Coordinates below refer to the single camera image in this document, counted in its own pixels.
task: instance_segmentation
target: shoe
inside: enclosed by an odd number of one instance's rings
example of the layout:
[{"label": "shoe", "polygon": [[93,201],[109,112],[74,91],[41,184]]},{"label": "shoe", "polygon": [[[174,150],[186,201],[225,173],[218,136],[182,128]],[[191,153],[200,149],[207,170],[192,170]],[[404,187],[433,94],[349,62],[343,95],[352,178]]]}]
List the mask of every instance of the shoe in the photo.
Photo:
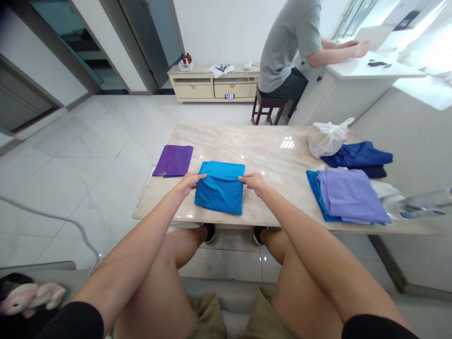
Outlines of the shoe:
[{"label": "shoe", "polygon": [[260,234],[263,230],[268,229],[268,227],[262,227],[262,226],[253,226],[250,230],[250,243],[254,247],[262,247],[264,246],[262,240],[260,239]]},{"label": "shoe", "polygon": [[217,243],[217,227],[214,224],[201,224],[207,228],[207,239],[204,242],[206,246],[213,246]]}]

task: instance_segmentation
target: purple folded cloth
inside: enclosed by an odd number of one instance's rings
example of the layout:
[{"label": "purple folded cloth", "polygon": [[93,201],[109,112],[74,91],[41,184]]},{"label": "purple folded cloth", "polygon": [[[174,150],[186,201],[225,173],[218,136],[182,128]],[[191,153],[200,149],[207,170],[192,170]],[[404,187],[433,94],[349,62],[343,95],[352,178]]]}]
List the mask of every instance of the purple folded cloth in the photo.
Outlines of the purple folded cloth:
[{"label": "purple folded cloth", "polygon": [[353,223],[387,222],[387,215],[367,175],[360,169],[318,171],[320,191],[329,215]]},{"label": "purple folded cloth", "polygon": [[188,172],[192,153],[193,146],[166,145],[152,176],[183,177]]}]

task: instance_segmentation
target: teal cloth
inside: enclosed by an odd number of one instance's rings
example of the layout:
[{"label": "teal cloth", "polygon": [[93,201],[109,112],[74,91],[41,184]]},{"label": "teal cloth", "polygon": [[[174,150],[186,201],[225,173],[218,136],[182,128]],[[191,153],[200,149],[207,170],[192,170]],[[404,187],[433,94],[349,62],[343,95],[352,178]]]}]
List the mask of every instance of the teal cloth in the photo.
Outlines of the teal cloth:
[{"label": "teal cloth", "polygon": [[199,174],[207,177],[198,181],[194,204],[208,210],[242,215],[245,165],[228,162],[204,161]]},{"label": "teal cloth", "polygon": [[328,214],[325,203],[323,202],[322,194],[320,193],[320,181],[319,179],[317,179],[318,173],[307,170],[306,175],[309,185],[311,186],[312,193],[314,194],[314,197],[319,204],[323,219],[328,222],[342,222],[342,219],[340,217],[331,216]]}]

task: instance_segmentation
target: plush bunny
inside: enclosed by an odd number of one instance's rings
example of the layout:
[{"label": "plush bunny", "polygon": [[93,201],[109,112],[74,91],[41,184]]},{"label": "plush bunny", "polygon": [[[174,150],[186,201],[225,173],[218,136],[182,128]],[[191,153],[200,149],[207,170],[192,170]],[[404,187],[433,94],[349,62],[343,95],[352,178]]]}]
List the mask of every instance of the plush bunny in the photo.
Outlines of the plush bunny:
[{"label": "plush bunny", "polygon": [[41,286],[34,283],[23,284],[12,290],[0,305],[0,314],[22,315],[28,319],[36,313],[36,307],[46,305],[46,309],[56,308],[63,299],[66,289],[47,282]]},{"label": "plush bunny", "polygon": [[54,282],[46,282],[38,288],[36,298],[43,298],[49,295],[49,300],[46,302],[46,309],[51,310],[58,307],[65,293],[66,289],[64,287]]}]

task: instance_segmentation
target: dark red stool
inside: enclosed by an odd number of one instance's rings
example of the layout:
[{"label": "dark red stool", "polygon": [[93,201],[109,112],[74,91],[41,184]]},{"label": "dark red stool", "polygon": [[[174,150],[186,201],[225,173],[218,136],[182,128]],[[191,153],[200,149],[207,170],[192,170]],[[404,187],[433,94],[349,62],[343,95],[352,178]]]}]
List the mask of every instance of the dark red stool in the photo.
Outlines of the dark red stool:
[{"label": "dark red stool", "polygon": [[[256,104],[259,101],[259,110],[256,112]],[[253,115],[251,116],[251,122],[253,125],[259,125],[259,120],[261,115],[267,116],[267,121],[270,123],[270,125],[277,125],[279,118],[281,118],[281,114],[283,113],[284,106],[286,106],[286,103],[289,101],[287,98],[265,98],[261,96],[259,88],[256,89],[256,97],[254,99],[254,106],[253,106]],[[262,112],[262,108],[268,108],[268,112]],[[272,112],[274,108],[279,108],[278,113],[276,114],[276,119],[272,121]]]}]

